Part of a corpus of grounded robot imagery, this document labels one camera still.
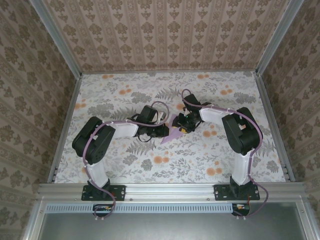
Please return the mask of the purple cloth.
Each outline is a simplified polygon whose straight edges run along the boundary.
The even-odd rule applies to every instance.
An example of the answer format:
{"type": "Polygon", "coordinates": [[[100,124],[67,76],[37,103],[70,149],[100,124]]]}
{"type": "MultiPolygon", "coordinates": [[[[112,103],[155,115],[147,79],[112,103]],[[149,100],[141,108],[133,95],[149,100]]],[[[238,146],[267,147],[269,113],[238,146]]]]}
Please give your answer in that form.
{"type": "Polygon", "coordinates": [[[165,136],[162,139],[162,141],[160,143],[161,145],[164,145],[165,143],[168,143],[174,139],[178,139],[184,135],[184,133],[182,131],[180,131],[180,128],[173,126],[173,123],[174,123],[174,120],[176,119],[176,117],[178,117],[177,114],[172,114],[170,121],[168,123],[169,135],[165,136]]]}

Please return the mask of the floral table cover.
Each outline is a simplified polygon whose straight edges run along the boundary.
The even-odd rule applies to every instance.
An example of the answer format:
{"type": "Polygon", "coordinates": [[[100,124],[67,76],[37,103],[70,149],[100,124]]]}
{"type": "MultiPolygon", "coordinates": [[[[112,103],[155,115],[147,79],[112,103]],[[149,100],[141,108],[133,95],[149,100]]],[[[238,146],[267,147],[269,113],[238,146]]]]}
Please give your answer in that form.
{"type": "MultiPolygon", "coordinates": [[[[179,114],[184,107],[182,97],[188,92],[202,103],[234,110],[248,108],[263,133],[262,146],[253,155],[252,178],[257,182],[285,180],[255,73],[223,71],[84,75],[55,182],[87,181],[84,164],[72,148],[72,141],[90,117],[124,120],[150,104],[160,111],[179,114]]],[[[194,132],[167,143],[145,135],[115,139],[102,163],[112,183],[226,183],[235,156],[223,126],[205,122],[194,132]]]]}

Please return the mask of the black connector box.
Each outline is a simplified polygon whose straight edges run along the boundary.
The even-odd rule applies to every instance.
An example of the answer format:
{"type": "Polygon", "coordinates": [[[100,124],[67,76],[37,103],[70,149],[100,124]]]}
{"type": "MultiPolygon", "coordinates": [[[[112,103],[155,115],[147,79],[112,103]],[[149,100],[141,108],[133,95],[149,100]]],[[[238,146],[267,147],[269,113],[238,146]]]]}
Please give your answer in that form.
{"type": "Polygon", "coordinates": [[[250,212],[249,203],[233,203],[232,204],[232,215],[236,217],[245,217],[250,212]]]}
{"type": "Polygon", "coordinates": [[[92,214],[98,218],[105,218],[112,211],[112,204],[94,204],[92,206],[92,214]]]}

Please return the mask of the grey metal panel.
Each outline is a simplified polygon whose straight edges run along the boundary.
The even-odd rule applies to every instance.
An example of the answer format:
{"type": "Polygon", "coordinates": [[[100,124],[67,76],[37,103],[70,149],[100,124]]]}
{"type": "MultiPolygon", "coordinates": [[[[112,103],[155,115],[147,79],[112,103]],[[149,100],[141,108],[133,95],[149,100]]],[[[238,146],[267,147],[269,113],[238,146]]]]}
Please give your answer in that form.
{"type": "Polygon", "coordinates": [[[53,213],[39,240],[307,240],[293,203],[268,203],[249,218],[230,213],[53,213]]]}

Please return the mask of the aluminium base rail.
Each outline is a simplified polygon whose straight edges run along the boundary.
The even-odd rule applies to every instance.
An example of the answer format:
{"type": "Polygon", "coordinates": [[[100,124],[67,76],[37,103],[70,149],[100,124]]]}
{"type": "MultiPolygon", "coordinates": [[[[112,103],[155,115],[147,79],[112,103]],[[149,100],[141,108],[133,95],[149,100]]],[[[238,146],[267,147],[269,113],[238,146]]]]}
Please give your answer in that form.
{"type": "MultiPolygon", "coordinates": [[[[126,183],[124,202],[129,203],[212,203],[220,191],[215,183],[126,183]]],[[[305,202],[308,196],[301,182],[263,182],[269,203],[305,202]]],[[[36,201],[81,203],[83,183],[40,184],[36,201]]]]}

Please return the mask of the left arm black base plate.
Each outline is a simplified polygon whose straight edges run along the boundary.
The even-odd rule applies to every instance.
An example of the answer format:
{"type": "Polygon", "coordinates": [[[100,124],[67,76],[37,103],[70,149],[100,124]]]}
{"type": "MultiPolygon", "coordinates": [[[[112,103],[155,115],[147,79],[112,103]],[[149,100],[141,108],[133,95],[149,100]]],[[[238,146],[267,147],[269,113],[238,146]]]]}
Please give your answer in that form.
{"type": "MultiPolygon", "coordinates": [[[[125,185],[106,185],[102,188],[110,192],[116,201],[124,201],[125,195],[126,195],[125,185]]],[[[112,201],[112,198],[104,191],[97,189],[91,184],[87,184],[82,189],[81,200],[101,202],[101,201],[112,201]]]]}

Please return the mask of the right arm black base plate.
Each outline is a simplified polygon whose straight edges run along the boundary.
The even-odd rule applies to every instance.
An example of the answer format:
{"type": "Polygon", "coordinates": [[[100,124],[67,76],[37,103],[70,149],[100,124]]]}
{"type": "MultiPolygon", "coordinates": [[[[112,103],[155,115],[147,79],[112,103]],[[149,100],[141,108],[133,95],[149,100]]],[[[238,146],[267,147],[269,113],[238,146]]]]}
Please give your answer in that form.
{"type": "Polygon", "coordinates": [[[214,197],[216,201],[247,201],[260,200],[260,192],[256,184],[215,184],[214,197]]]}

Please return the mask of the aluminium side rail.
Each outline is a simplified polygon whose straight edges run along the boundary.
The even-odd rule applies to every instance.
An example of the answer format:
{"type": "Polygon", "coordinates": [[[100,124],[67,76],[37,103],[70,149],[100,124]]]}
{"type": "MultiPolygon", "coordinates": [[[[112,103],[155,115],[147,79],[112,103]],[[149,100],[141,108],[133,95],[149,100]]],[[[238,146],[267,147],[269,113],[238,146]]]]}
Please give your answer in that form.
{"type": "Polygon", "coordinates": [[[67,139],[67,136],[68,136],[69,127],[70,127],[70,124],[71,124],[73,112],[74,112],[74,109],[75,109],[75,106],[76,106],[76,102],[77,102],[77,98],[78,98],[78,95],[79,95],[81,83],[82,83],[82,75],[80,75],[80,77],[75,82],[75,86],[74,86],[74,90],[73,90],[73,93],[72,93],[72,96],[71,96],[69,107],[68,107],[68,110],[67,110],[67,113],[66,113],[66,116],[65,116],[65,121],[64,121],[64,124],[63,124],[63,128],[62,128],[62,131],[61,131],[61,134],[60,134],[60,137],[59,137],[59,141],[58,141],[58,144],[57,144],[55,155],[54,155],[54,158],[53,158],[53,161],[52,161],[52,165],[51,165],[51,168],[50,168],[50,172],[49,172],[49,175],[48,175],[48,179],[47,179],[47,183],[48,184],[51,184],[51,183],[55,182],[56,174],[57,174],[57,171],[58,171],[58,168],[59,168],[59,164],[60,164],[60,161],[61,161],[61,158],[62,158],[62,154],[63,154],[63,151],[64,151],[64,146],[65,146],[66,139],[67,139]]]}
{"type": "Polygon", "coordinates": [[[257,89],[259,91],[262,105],[264,107],[265,115],[268,121],[270,132],[272,134],[272,138],[273,138],[275,148],[279,157],[279,161],[281,163],[284,177],[287,182],[295,182],[296,179],[295,179],[295,176],[294,176],[294,173],[293,173],[293,170],[292,170],[292,167],[291,167],[291,164],[290,164],[290,161],[289,161],[289,158],[280,134],[280,130],[278,128],[278,124],[277,124],[262,76],[256,73],[254,78],[257,85],[257,89]]]}

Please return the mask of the aluminium frame post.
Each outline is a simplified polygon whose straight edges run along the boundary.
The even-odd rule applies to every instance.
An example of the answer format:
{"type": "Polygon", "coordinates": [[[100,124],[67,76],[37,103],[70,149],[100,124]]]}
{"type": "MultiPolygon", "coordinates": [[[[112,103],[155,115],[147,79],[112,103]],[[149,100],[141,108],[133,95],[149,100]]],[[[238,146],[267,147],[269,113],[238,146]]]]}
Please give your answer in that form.
{"type": "Polygon", "coordinates": [[[43,2],[43,0],[29,0],[29,1],[32,4],[35,11],[37,12],[38,16],[40,17],[46,30],[50,34],[59,52],[63,56],[65,62],[67,63],[75,79],[79,80],[82,75],[80,66],[75,60],[71,52],[71,48],[68,46],[67,42],[65,41],[62,31],[59,30],[53,17],[51,16],[49,10],[47,9],[45,3],[43,2]]]}
{"type": "Polygon", "coordinates": [[[284,11],[275,31],[267,44],[261,59],[259,60],[255,69],[256,74],[262,75],[266,70],[269,62],[274,56],[277,48],[280,46],[281,41],[284,39],[290,25],[300,10],[304,0],[290,0],[286,10],[284,11]]]}

